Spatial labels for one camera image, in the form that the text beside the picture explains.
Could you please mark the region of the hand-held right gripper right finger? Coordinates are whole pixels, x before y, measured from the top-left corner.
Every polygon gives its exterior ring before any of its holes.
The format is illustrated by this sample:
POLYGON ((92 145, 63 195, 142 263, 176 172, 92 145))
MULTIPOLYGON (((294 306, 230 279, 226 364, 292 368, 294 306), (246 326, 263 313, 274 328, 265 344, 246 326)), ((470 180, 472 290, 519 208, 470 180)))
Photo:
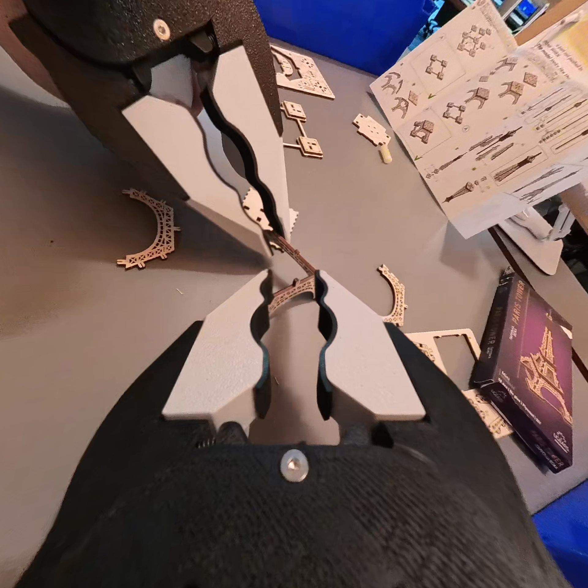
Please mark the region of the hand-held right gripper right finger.
POLYGON ((317 404, 323 420, 418 421, 426 411, 383 320, 324 270, 315 272, 320 350, 317 404))

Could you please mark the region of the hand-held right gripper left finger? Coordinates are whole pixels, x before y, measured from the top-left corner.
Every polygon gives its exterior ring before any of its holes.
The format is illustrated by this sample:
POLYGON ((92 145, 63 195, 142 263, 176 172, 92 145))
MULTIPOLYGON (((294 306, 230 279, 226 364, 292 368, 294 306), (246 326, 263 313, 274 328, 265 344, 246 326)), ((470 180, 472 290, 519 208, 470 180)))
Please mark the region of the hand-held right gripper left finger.
POLYGON ((263 270, 204 319, 163 408, 166 420, 229 422, 249 432, 271 398, 269 352, 273 275, 263 270))

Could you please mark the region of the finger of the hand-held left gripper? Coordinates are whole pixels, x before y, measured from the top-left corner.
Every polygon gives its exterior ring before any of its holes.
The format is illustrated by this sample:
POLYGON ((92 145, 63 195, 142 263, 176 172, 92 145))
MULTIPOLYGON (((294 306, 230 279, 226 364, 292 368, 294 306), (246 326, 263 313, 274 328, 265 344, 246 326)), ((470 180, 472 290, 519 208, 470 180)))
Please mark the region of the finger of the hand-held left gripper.
POLYGON ((208 77, 201 75, 203 106, 213 124, 239 151, 245 178, 261 197, 273 231, 290 235, 290 206, 283 140, 246 49, 220 53, 208 77))
POLYGON ((238 192, 210 163, 206 137, 192 112, 193 70, 177 55, 150 70, 149 93, 122 115, 187 195, 187 206, 257 254, 272 253, 262 229, 242 208, 238 192))

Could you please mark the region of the wooden lattice arch piece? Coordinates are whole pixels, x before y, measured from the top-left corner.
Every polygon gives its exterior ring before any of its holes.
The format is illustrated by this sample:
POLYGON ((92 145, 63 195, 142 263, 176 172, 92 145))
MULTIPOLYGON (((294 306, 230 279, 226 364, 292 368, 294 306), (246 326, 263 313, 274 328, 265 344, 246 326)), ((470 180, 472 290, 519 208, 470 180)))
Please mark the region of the wooden lattice arch piece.
POLYGON ((403 327, 405 323, 405 312, 408 305, 405 302, 405 286, 401 281, 389 270, 386 264, 381 264, 377 271, 386 280, 392 292, 393 304, 390 312, 382 316, 385 323, 393 324, 396 327, 403 327))
POLYGON ((286 239, 281 237, 275 231, 263 230, 263 235, 268 240, 269 245, 272 248, 287 254, 306 272, 307 275, 315 274, 315 267, 303 257, 298 249, 295 249, 293 246, 291 246, 291 244, 286 239))
POLYGON ((306 295, 311 296, 311 299, 316 298, 315 276, 313 274, 300 279, 295 278, 290 285, 274 292, 268 305, 269 316, 272 317, 279 308, 295 298, 306 295))
POLYGON ((180 231, 180 227, 175 226, 173 208, 143 190, 130 188, 122 190, 122 194, 145 204, 153 212, 157 228, 155 238, 149 247, 136 254, 126 255, 125 258, 117 260, 116 264, 125 269, 143 269, 149 261, 157 258, 165 260, 168 254, 174 252, 175 235, 180 231))

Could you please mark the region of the wooden sprue with square plates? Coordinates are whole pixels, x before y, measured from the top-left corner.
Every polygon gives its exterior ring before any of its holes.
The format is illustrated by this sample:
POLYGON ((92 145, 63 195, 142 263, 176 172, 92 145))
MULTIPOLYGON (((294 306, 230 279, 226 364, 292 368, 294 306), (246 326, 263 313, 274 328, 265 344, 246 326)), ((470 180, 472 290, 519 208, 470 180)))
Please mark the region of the wooden sprue with square plates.
POLYGON ((284 100, 280 104, 280 110, 286 120, 296 124, 299 136, 295 143, 283 142, 283 147, 288 149, 295 149, 306 158, 322 159, 324 157, 323 151, 317 139, 311 138, 307 135, 305 130, 305 123, 307 116, 301 104, 284 100))

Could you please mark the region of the wooden sheet with arch cutouts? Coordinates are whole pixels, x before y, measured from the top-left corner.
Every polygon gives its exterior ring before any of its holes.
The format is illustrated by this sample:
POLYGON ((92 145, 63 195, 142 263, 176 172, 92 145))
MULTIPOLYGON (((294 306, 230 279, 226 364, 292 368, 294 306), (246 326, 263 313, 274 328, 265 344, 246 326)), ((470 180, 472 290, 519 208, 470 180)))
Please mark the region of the wooden sheet with arch cutouts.
POLYGON ((275 45, 270 45, 270 51, 279 66, 276 71, 278 88, 335 99, 333 91, 312 58, 275 45))

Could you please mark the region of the square toothed wooden plate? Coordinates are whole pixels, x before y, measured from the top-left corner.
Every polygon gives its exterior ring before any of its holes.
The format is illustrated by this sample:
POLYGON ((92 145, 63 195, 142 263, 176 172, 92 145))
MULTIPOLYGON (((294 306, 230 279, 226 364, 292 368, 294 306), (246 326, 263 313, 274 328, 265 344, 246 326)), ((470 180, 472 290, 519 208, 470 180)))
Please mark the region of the square toothed wooden plate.
POLYGON ((273 226, 266 216, 261 195, 253 187, 249 187, 242 201, 242 208, 246 215, 263 231, 273 232, 273 226))

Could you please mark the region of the cross-shaped wooden plate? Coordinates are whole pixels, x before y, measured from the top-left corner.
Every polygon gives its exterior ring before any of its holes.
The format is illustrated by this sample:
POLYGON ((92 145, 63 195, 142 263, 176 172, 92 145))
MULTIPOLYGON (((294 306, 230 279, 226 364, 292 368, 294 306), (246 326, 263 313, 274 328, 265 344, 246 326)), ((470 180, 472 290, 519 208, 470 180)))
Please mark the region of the cross-shaped wooden plate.
POLYGON ((371 116, 357 114, 353 120, 357 133, 370 141, 373 145, 387 146, 391 137, 387 134, 384 126, 375 121, 371 116))

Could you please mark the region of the wooden puzzle part sheet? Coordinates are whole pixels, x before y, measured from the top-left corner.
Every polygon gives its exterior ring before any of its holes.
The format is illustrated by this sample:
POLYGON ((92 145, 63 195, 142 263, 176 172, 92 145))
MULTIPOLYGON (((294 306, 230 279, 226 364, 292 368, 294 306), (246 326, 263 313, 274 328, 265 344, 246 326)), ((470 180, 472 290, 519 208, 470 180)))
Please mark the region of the wooden puzzle part sheet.
POLYGON ((486 428, 496 440, 510 436, 513 433, 509 423, 478 390, 469 389, 462 391, 462 394, 473 406, 486 428))

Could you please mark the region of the blue plastic bin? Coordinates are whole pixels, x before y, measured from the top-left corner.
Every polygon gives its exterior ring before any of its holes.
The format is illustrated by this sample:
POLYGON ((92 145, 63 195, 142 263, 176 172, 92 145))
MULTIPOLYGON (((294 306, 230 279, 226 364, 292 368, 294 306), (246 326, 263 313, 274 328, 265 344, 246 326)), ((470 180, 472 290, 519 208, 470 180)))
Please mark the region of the blue plastic bin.
POLYGON ((433 1, 254 1, 269 37, 380 75, 436 9, 433 1))
POLYGON ((533 515, 543 543, 573 587, 587 587, 587 481, 533 515))

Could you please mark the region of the purple puzzle box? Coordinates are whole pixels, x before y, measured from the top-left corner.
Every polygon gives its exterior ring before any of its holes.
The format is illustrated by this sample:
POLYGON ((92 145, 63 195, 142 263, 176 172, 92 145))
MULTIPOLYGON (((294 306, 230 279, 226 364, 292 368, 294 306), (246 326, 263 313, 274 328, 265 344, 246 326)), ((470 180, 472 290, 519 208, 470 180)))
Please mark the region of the purple puzzle box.
POLYGON ((505 269, 472 373, 480 391, 538 462, 573 464, 572 327, 512 268, 505 269))

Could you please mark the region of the white assembly instruction sheet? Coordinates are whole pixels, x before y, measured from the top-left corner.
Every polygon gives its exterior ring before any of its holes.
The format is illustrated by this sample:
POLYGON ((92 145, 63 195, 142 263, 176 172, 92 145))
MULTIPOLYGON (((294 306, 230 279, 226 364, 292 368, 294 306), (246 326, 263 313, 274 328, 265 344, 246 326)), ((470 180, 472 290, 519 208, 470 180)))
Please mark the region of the white assembly instruction sheet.
POLYGON ((475 1, 371 92, 451 224, 471 236, 587 180, 587 89, 475 1))

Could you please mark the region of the white stand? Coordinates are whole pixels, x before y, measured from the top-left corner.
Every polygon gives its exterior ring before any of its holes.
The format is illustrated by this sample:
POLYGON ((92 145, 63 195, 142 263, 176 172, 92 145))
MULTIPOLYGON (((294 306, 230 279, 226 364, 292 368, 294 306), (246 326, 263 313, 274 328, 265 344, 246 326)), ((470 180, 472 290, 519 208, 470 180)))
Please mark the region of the white stand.
POLYGON ((579 219, 587 229, 587 184, 579 183, 498 224, 499 228, 544 274, 556 273, 563 239, 579 219))

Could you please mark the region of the printed colour leaflet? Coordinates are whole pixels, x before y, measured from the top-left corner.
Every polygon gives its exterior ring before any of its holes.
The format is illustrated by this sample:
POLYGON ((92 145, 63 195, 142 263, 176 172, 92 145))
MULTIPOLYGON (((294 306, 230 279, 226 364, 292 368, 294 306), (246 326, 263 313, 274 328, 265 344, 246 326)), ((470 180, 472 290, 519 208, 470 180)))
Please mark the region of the printed colour leaflet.
POLYGON ((543 55, 562 78, 587 89, 587 1, 557 2, 516 40, 543 55))

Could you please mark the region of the empty wooden frame sheet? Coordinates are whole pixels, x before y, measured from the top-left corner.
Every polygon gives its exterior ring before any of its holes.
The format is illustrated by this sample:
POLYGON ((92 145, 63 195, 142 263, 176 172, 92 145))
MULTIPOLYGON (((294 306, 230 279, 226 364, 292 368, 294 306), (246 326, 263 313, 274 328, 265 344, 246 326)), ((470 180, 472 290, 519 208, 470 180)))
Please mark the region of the empty wooden frame sheet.
POLYGON ((448 329, 431 332, 416 332, 406 334, 410 339, 441 371, 447 374, 445 364, 437 347, 437 340, 447 337, 460 337, 466 340, 474 360, 478 360, 481 349, 471 329, 448 329))

